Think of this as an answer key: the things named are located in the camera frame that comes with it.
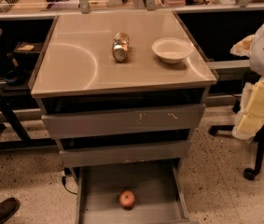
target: red apple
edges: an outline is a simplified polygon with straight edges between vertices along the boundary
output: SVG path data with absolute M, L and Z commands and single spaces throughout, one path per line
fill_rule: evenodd
M 134 204 L 134 195 L 132 191 L 125 190 L 119 196 L 119 202 L 124 208 L 131 209 Z

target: bowl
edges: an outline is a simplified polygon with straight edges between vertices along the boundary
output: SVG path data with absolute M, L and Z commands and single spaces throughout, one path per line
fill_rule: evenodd
M 179 63 L 192 53 L 192 46 L 187 41 L 168 37 L 155 41 L 152 50 L 165 63 Z

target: can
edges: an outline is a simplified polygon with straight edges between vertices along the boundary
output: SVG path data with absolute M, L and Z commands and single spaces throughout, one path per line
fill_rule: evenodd
M 117 33 L 114 36 L 112 53 L 113 57 L 119 63 L 124 62 L 128 58 L 130 38 L 125 33 Z

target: floor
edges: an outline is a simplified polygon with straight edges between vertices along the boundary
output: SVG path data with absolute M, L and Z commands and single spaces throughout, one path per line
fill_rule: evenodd
M 49 137 L 37 115 L 18 114 L 33 137 Z M 243 169 L 253 167 L 256 144 L 232 138 L 229 133 L 213 137 L 213 124 L 230 124 L 230 106 L 208 107 L 192 136 L 192 146 L 178 178 L 188 216 L 199 223 L 264 223 L 264 163 L 255 181 L 243 178 Z M 10 127 L 1 140 L 14 140 Z M 63 163 L 55 147 L 0 151 L 0 202 L 14 196 L 21 206 L 7 224 L 75 223 L 76 195 L 62 185 Z M 76 192 L 74 178 L 66 187 Z

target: drawer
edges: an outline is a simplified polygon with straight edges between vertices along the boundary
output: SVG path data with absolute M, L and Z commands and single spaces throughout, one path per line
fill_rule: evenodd
M 195 128 L 205 105 L 170 105 L 44 115 L 52 139 Z
M 165 141 L 122 146 L 86 147 L 61 150 L 60 155 L 66 167 L 94 166 L 137 161 L 157 161 L 185 158 L 189 141 Z
M 132 210 L 119 194 L 134 193 Z M 165 161 L 137 162 L 79 169 L 77 224 L 198 224 L 190 222 L 176 170 Z

